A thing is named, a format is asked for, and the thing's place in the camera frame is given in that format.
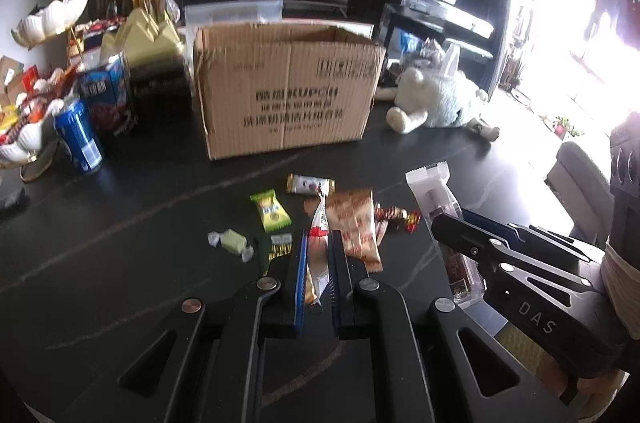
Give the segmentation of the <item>clear long snack bar packet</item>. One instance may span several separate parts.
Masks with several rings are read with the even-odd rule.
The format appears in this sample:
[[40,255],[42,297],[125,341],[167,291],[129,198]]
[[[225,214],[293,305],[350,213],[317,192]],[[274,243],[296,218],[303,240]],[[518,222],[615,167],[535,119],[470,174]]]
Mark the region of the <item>clear long snack bar packet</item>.
[[[439,215],[447,214],[459,219],[463,218],[460,204],[448,187],[450,169],[446,161],[422,166],[408,172],[405,177],[431,233],[434,233],[433,221]],[[438,247],[445,264],[454,302],[462,309],[480,302],[485,284],[480,278],[475,261],[452,250],[444,243],[439,243]]]

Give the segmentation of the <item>gold white snack packet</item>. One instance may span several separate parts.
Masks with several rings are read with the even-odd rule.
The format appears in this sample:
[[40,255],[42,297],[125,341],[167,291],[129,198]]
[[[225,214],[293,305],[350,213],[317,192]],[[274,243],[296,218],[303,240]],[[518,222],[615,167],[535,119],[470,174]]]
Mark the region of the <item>gold white snack packet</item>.
[[334,194],[335,182],[329,178],[290,174],[285,189],[288,194],[329,197]]

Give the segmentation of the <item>white shell snack bowl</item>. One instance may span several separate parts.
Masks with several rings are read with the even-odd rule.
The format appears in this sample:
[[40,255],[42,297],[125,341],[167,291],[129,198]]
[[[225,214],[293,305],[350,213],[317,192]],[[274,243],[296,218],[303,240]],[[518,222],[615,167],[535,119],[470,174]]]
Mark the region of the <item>white shell snack bowl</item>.
[[73,97],[77,68],[56,68],[45,79],[32,66],[1,93],[1,169],[18,169],[25,184],[38,180],[58,151],[54,119]]
[[84,13],[89,0],[54,0],[37,13],[23,18],[11,30],[18,45],[32,50],[73,27]]

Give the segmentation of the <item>orange patterned snack packet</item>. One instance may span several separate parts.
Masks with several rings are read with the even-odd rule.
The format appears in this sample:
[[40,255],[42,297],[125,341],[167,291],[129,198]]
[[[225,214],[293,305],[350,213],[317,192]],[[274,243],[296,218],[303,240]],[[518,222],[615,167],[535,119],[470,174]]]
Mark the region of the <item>orange patterned snack packet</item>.
[[[312,218],[318,206],[318,197],[304,202],[305,212]],[[326,217],[332,231],[341,236],[344,253],[363,261],[368,273],[383,270],[375,238],[374,206],[371,189],[356,189],[326,198]]]

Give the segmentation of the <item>white red snack stick packet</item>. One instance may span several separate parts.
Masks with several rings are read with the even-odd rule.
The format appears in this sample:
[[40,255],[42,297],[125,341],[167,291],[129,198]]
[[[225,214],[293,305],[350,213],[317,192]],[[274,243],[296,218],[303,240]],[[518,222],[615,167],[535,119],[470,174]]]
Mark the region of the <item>white red snack stick packet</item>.
[[311,226],[307,237],[307,264],[311,283],[314,286],[314,302],[319,303],[321,296],[329,284],[329,247],[330,226],[326,217],[326,195],[320,192],[318,206],[311,218]]

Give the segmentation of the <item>red gold wrapped candy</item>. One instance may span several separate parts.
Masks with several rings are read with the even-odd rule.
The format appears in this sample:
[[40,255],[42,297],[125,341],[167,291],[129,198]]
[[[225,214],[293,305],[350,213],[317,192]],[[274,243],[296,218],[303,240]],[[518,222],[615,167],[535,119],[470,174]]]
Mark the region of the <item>red gold wrapped candy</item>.
[[374,206],[374,227],[376,243],[381,244],[386,232],[389,230],[403,230],[413,233],[418,229],[422,221],[420,211],[409,212],[405,209],[392,206],[391,208],[382,208],[381,204]]

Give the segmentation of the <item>black tissue box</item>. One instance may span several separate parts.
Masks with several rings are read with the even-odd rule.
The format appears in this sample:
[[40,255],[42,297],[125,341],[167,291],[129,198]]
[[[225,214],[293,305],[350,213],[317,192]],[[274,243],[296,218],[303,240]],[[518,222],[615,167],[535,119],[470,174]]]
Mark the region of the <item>black tissue box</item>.
[[181,56],[160,58],[130,70],[129,87],[142,132],[178,134],[192,123],[192,94]]

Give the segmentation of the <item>brown cardboard box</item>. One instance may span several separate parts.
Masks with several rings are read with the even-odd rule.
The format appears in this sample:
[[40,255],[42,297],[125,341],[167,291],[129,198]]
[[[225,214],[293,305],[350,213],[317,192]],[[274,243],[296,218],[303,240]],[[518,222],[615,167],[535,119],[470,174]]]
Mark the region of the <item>brown cardboard box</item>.
[[384,59],[384,47],[324,24],[199,28],[194,86],[209,159],[360,139]]

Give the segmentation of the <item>dark green snack packet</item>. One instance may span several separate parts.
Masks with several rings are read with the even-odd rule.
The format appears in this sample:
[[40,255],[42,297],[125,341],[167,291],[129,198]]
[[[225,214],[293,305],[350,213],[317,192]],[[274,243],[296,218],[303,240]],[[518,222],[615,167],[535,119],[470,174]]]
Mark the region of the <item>dark green snack packet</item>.
[[293,247],[292,232],[265,233],[257,239],[257,255],[260,273],[268,273],[270,263],[283,255],[288,255]]

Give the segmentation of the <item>pale green wrapped candy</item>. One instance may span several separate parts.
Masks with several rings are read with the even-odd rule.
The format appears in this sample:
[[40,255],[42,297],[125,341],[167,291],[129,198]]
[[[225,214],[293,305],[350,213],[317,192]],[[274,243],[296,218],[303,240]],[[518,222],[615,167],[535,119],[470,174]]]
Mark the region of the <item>pale green wrapped candy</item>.
[[248,263],[254,256],[254,249],[244,235],[232,229],[209,232],[207,242],[211,247],[222,247],[227,252],[239,256],[243,263]]

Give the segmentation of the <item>green yellow candy packet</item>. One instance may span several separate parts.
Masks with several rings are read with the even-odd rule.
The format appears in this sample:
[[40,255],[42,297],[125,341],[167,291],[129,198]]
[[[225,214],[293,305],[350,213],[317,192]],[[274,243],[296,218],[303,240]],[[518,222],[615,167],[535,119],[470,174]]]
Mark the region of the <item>green yellow candy packet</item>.
[[265,232],[275,232],[292,225],[291,216],[285,211],[273,189],[251,195],[250,201],[258,209]]

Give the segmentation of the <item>clear plastic zip bag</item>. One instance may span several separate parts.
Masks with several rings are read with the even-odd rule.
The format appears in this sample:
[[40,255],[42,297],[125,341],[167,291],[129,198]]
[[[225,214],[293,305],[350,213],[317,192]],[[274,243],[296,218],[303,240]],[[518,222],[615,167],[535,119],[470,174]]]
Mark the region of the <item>clear plastic zip bag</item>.
[[192,50],[203,30],[202,45],[227,46],[246,36],[252,24],[273,24],[282,21],[283,0],[244,0],[187,5],[186,47]]

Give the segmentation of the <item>grey chair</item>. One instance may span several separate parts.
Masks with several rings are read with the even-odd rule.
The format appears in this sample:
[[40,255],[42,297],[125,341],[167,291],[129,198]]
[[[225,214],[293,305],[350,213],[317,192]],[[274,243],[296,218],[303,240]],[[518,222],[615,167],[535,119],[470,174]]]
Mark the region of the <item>grey chair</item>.
[[582,147],[562,143],[544,182],[573,220],[573,237],[603,249],[611,233],[614,197]]

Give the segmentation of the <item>white shell snack bowl upper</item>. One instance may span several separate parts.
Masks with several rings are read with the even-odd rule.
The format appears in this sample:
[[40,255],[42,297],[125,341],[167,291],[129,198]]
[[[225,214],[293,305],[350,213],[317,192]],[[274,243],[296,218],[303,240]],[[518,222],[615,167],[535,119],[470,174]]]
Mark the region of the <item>white shell snack bowl upper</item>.
[[54,0],[37,13],[23,18],[11,30],[18,45],[32,50],[73,27],[84,13],[89,0]]

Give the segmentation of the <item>black upright piano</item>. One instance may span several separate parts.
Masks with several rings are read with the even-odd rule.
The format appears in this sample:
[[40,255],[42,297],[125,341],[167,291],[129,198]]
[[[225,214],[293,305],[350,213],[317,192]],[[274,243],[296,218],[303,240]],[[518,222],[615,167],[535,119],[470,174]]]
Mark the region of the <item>black upright piano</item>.
[[398,51],[398,32],[431,36],[460,46],[460,67],[468,78],[488,87],[494,68],[498,19],[491,0],[348,0],[357,20],[374,24],[388,52]]

